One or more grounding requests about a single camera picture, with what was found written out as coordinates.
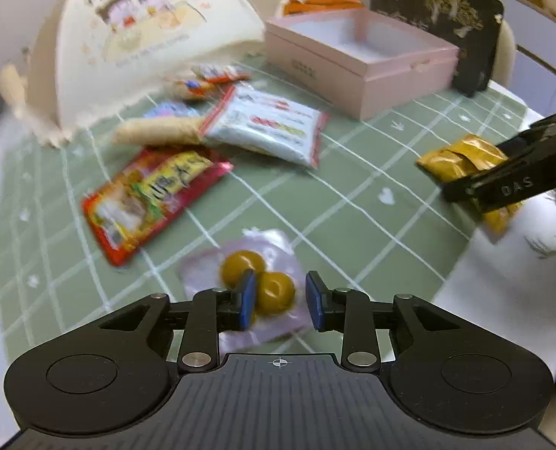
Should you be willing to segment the vacuum pack of three chestnuts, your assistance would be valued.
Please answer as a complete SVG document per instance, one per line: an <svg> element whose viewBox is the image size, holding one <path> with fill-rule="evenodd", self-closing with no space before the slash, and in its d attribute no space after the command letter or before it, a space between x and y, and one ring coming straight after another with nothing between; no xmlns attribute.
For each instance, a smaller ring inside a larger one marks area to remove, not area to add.
<svg viewBox="0 0 556 450"><path fill-rule="evenodd" d="M256 288L250 325L220 335L222 354L251 350L312 326L302 266L279 229L245 229L237 240L187 255L177 272L191 299L209 288L233 290L248 269L255 273Z"/></svg>

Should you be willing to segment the yellow snack packet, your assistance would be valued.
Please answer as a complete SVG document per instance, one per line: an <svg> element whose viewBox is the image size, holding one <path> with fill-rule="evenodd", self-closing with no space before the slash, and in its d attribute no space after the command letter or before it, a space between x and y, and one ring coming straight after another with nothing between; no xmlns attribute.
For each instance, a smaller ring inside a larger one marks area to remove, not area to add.
<svg viewBox="0 0 556 450"><path fill-rule="evenodd" d="M507 158L495 145L478 135L467 134L449 145L426 152L416 159L416 165L439 186L445 186L455 180L493 169ZM468 212L482 220L489 235L494 238L505 234L511 220L523 205L519 202L484 212L479 209L477 199L463 199L460 203Z"/></svg>

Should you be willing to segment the red foil snack packet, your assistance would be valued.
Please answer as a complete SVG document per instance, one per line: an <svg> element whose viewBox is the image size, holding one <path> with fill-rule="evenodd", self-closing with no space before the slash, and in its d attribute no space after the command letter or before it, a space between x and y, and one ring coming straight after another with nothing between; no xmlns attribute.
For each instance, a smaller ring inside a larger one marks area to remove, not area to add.
<svg viewBox="0 0 556 450"><path fill-rule="evenodd" d="M119 267L232 169L202 145L146 147L82 201L82 212L107 261Z"/></svg>

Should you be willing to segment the black patterned gift box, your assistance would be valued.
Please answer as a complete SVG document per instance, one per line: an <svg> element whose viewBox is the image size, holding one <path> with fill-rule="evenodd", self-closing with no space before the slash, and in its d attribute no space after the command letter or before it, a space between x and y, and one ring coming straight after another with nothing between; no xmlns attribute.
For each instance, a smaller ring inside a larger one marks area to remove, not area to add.
<svg viewBox="0 0 556 450"><path fill-rule="evenodd" d="M457 46L453 88L465 96L486 90L504 20L499 0L372 0L370 9Z"/></svg>

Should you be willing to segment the white red-edged snack packet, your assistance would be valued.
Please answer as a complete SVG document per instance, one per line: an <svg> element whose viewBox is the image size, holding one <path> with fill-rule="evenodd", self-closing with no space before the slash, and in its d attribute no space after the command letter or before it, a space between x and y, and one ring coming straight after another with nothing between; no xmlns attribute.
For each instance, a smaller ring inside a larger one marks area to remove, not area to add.
<svg viewBox="0 0 556 450"><path fill-rule="evenodd" d="M302 103L233 84L205 117L199 136L315 168L327 121L327 114Z"/></svg>

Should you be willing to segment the beige wafer roll packet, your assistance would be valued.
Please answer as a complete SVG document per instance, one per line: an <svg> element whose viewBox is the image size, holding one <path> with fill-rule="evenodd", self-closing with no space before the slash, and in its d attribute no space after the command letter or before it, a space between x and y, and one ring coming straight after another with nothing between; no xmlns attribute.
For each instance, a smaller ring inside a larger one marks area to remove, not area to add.
<svg viewBox="0 0 556 450"><path fill-rule="evenodd" d="M129 119L114 130L112 142L144 146L198 145L202 140L199 132L202 123L201 116Z"/></svg>

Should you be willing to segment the blue cartoon snack packet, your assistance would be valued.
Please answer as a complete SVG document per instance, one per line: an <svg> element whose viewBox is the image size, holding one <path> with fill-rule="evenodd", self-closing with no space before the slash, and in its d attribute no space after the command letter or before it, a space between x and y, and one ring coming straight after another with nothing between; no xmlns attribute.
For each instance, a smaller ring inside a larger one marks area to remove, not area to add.
<svg viewBox="0 0 556 450"><path fill-rule="evenodd" d="M145 112L144 114L144 118L190 118L199 116L201 116L201 114L199 114L198 111L195 110L195 108L188 106L186 103L171 102L170 100L162 103L157 103L154 107L152 107L151 110Z"/></svg>

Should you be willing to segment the orange white small snack packet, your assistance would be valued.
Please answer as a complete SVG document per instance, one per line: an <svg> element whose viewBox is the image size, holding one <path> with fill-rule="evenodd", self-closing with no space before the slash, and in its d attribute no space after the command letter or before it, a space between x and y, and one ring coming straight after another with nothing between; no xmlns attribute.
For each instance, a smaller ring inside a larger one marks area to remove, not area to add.
<svg viewBox="0 0 556 450"><path fill-rule="evenodd" d="M250 73L238 65L195 64L178 76L166 79L165 89L176 100L203 101L222 86L250 79Z"/></svg>

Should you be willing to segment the pink cardboard box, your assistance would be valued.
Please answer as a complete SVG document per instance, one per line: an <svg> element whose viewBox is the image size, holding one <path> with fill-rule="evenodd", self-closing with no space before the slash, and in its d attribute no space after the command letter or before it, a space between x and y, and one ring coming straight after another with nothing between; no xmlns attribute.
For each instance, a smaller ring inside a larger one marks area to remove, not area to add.
<svg viewBox="0 0 556 450"><path fill-rule="evenodd" d="M365 8L274 17L267 60L359 120L448 89L459 48Z"/></svg>

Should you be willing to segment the cream mesh food cover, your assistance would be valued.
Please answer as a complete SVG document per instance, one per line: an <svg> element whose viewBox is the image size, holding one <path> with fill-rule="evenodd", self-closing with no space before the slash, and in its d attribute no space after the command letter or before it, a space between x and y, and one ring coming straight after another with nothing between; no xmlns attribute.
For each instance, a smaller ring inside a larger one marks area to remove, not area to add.
<svg viewBox="0 0 556 450"><path fill-rule="evenodd" d="M262 43L256 0L0 0L0 98L61 144L188 63Z"/></svg>

